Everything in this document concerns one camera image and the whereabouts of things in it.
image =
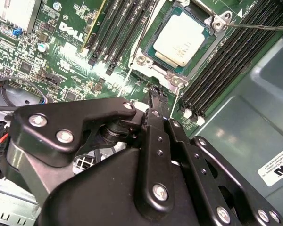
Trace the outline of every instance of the black cable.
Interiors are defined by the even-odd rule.
[[[4,87],[4,85],[1,86],[1,96],[2,96],[2,98],[3,98],[3,100],[4,100],[4,102],[5,102],[9,107],[15,107],[15,106],[16,106],[16,105],[14,105],[14,104],[10,101],[10,99],[9,99],[7,93],[6,93],[6,88]]]
[[[8,107],[8,106],[0,106],[0,111],[2,112],[13,112],[17,110],[19,107]]]
[[[3,81],[8,81],[8,80],[21,80],[21,81],[24,81],[26,82],[27,84],[29,84],[30,86],[34,87],[42,96],[42,98],[47,102],[47,97],[42,93],[42,91],[35,85],[33,84],[31,81],[27,80],[27,79],[22,79],[22,78],[19,78],[19,77],[6,77],[6,78],[2,78],[0,79],[0,82],[3,82]]]

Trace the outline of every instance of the ram slot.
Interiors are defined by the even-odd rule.
[[[96,44],[96,48],[93,52],[92,58],[93,59],[98,59],[99,55],[102,53],[104,47],[108,43],[110,36],[112,35],[114,29],[117,27],[120,19],[122,18],[122,14],[124,11],[127,9],[128,4],[131,4],[132,0],[120,0],[119,4],[117,5],[117,10],[116,13],[111,19],[111,22],[105,32],[104,35],[101,35],[99,37],[99,43]]]
[[[142,2],[142,5],[140,6],[141,10],[135,11],[130,15],[128,18],[128,23],[130,24],[129,31],[127,31],[126,38],[121,41],[123,33],[126,31],[126,27],[124,27],[122,30],[119,31],[119,34],[117,34],[116,38],[114,39],[114,45],[110,48],[107,55],[109,56],[110,60],[112,62],[117,61],[120,58],[120,55],[122,54],[124,48],[128,44],[128,41],[131,39],[132,35],[137,29],[137,26],[141,22],[141,19],[144,17],[144,13],[146,9],[151,4],[151,0],[144,0]]]
[[[243,24],[283,25],[283,12],[278,4],[258,1]],[[181,101],[207,111],[226,88],[250,65],[275,32],[237,28],[185,91]]]
[[[134,15],[136,14],[136,11],[138,10],[136,7],[138,6],[138,1],[135,0],[133,7],[130,9],[130,12],[127,14],[127,17],[125,18],[125,22],[123,23],[121,29],[118,30],[116,36],[114,37],[112,41],[112,46],[107,50],[107,56],[111,57],[115,49],[117,48],[119,41],[122,38],[122,35],[126,31],[126,28],[128,24],[130,25],[130,21],[132,18],[134,19]]]
[[[248,16],[243,19],[242,24],[251,24],[256,19],[256,17],[258,17],[258,15],[260,15],[265,10],[265,6],[267,6],[267,4],[265,3],[260,4],[259,2],[257,2],[254,8],[251,10],[251,12],[248,14]],[[225,43],[224,47],[222,47],[217,52],[217,54],[214,56],[211,62],[209,62],[209,64],[205,67],[202,73],[200,73],[200,75],[189,85],[189,88],[183,94],[182,100],[187,102],[191,97],[194,96],[194,94],[201,87],[202,83],[207,78],[209,78],[210,72],[214,71],[214,68],[212,69],[212,66],[217,67],[218,63],[224,57],[223,55],[224,52],[230,51],[232,46],[235,46],[235,44],[239,41],[239,39],[244,35],[246,31],[247,29],[241,29],[241,28],[235,29],[235,31],[230,36],[230,39]]]
[[[122,0],[110,1],[110,3],[107,6],[108,11],[106,13],[106,16],[103,22],[101,23],[98,32],[96,32],[96,34],[93,37],[90,37],[88,41],[88,46],[95,49],[96,46],[94,45],[97,45],[99,43],[100,36],[105,37],[105,34],[108,32],[108,26],[112,24],[111,21],[116,17],[120,2],[122,2]]]
[[[280,20],[279,24],[283,24],[283,18]],[[265,36],[264,38],[262,38],[260,40],[260,43],[258,44],[258,46],[256,46],[251,52],[252,54],[250,54],[248,56],[248,59],[246,59],[246,63],[241,66],[241,68],[238,70],[238,72],[236,73],[236,76],[231,77],[228,81],[226,81],[222,87],[216,92],[214,93],[214,97],[208,97],[204,103],[202,104],[201,108],[204,111],[207,111],[209,109],[209,107],[218,99],[218,97],[225,91],[225,89],[228,87],[228,85],[230,85],[236,78],[237,76],[243,72],[245,65],[248,65],[251,63],[251,60],[253,59],[254,56],[256,56],[256,54],[258,54],[260,52],[260,50],[270,41],[270,36],[274,35],[276,32],[270,32],[270,31],[265,31]]]
[[[116,17],[117,19],[113,22],[112,28],[109,30],[107,36],[102,41],[101,45],[98,47],[97,54],[104,55],[106,52],[107,45],[109,41],[113,38],[113,33],[115,32],[115,29],[121,29],[122,25],[125,22],[125,18],[130,13],[132,8],[134,8],[134,0],[125,0],[123,1],[125,4],[122,6],[120,14]]]
[[[262,15],[256,20],[259,24],[263,24],[267,20],[266,15],[270,15],[275,10],[273,4],[270,4],[269,8],[264,11]],[[188,100],[192,106],[196,107],[197,102],[201,99],[201,97],[208,91],[211,90],[211,86],[218,80],[221,75],[224,75],[226,69],[231,65],[231,62],[235,59],[236,56],[240,55],[240,51],[243,48],[251,46],[251,43],[248,41],[251,39],[252,35],[258,33],[259,30],[255,29],[244,29],[243,35],[237,42],[233,45],[233,47],[228,50],[221,60],[219,64],[214,67],[204,80],[201,81],[201,84],[197,87],[197,90],[193,93],[192,97]]]

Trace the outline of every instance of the metal rod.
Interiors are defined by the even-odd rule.
[[[124,79],[124,81],[123,81],[123,83],[122,83],[121,89],[119,90],[117,97],[120,97],[120,96],[122,95],[123,89],[124,89],[124,87],[126,86],[126,83],[127,83],[128,79],[129,79],[129,77],[130,77],[130,75],[131,75],[131,72],[132,72],[132,70],[133,70],[134,64],[135,64],[135,58],[133,58],[133,63],[132,63],[132,65],[131,65],[131,68],[130,68],[130,70],[129,70],[127,76],[126,76],[126,78]]]
[[[171,111],[171,114],[170,114],[170,118],[172,118],[172,116],[173,116],[173,112],[174,112],[174,109],[175,109],[177,100],[178,100],[178,98],[179,98],[179,94],[180,94],[180,87],[177,87],[177,90],[176,90],[176,99],[175,99],[174,104],[173,104],[173,107],[172,107],[172,111]]]
[[[250,24],[227,24],[227,26],[229,26],[229,27],[262,29],[262,30],[270,30],[270,31],[283,31],[283,26],[271,27],[271,26],[250,25]]]
[[[200,1],[200,0],[192,0],[192,2],[194,2],[196,5],[198,5],[201,9],[203,9],[210,16],[215,16],[216,15],[216,13],[211,8],[206,6],[202,1]]]

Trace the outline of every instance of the integrated circuit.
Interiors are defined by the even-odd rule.
[[[48,36],[46,34],[39,34],[39,41],[47,42]]]
[[[68,92],[66,93],[65,100],[66,100],[66,101],[75,101],[76,97],[77,97],[76,94],[74,94],[74,93],[71,92],[71,91],[68,91]]]
[[[155,56],[173,68],[185,67],[204,42],[203,31],[186,13],[172,15],[153,45]]]
[[[51,33],[51,34],[54,33],[55,28],[56,28],[55,26],[50,25],[48,32]]]
[[[93,19],[89,17],[89,18],[87,19],[87,24],[92,24],[92,23],[93,23]]]
[[[21,66],[19,68],[20,71],[22,71],[25,74],[30,74],[30,71],[32,70],[32,67],[29,63],[22,61]]]
[[[46,23],[46,24],[44,25],[44,30],[48,31],[49,28],[50,28],[50,24]]]
[[[101,91],[102,88],[103,88],[103,85],[101,83],[97,83],[97,84],[95,84],[93,89],[96,90],[96,91]]]

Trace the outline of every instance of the dell logo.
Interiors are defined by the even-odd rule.
[[[61,22],[59,29],[63,32],[67,32],[68,35],[72,35],[75,39],[79,40],[80,42],[83,42],[83,34],[80,33],[78,35],[78,31],[75,31],[73,27],[68,27],[66,23]]]

